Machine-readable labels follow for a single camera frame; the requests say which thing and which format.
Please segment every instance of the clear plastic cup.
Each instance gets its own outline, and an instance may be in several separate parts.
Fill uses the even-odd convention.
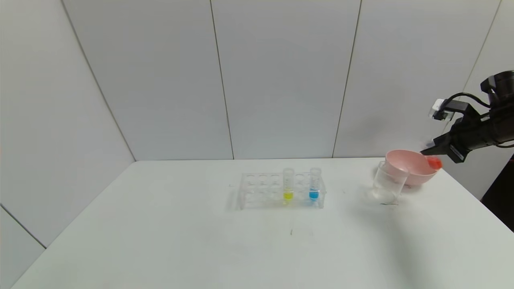
[[[394,203],[400,196],[408,176],[408,171],[397,169],[389,163],[381,161],[373,180],[371,195],[381,204]]]

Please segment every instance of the orange cap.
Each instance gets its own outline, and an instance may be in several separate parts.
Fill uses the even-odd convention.
[[[439,170],[440,168],[443,167],[443,162],[441,161],[440,158],[436,157],[436,156],[427,156],[427,161],[428,161],[428,165],[434,169],[434,170]]]

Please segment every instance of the yellow liquid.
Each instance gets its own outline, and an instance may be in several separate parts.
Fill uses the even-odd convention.
[[[285,200],[292,200],[292,197],[293,197],[293,190],[285,189],[284,190],[284,199]]]

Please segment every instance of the black cable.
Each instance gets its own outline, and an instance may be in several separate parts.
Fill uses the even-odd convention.
[[[514,148],[514,143],[513,144],[510,144],[508,146],[502,146],[500,144],[497,144],[496,145],[497,147],[501,148],[501,149],[510,149],[510,148]]]
[[[439,108],[440,111],[442,111],[445,107],[446,107],[446,104],[448,104],[448,102],[450,102],[452,99],[456,98],[456,97],[459,97],[459,96],[467,96],[469,98],[472,98],[474,101],[478,102],[480,105],[482,106],[485,106],[487,107],[488,109],[491,108],[491,106],[485,102],[483,102],[482,100],[480,100],[480,98],[474,96],[473,94],[471,93],[457,93],[457,94],[454,94],[452,96],[450,96],[449,98],[447,98],[442,104],[441,104],[441,107]]]

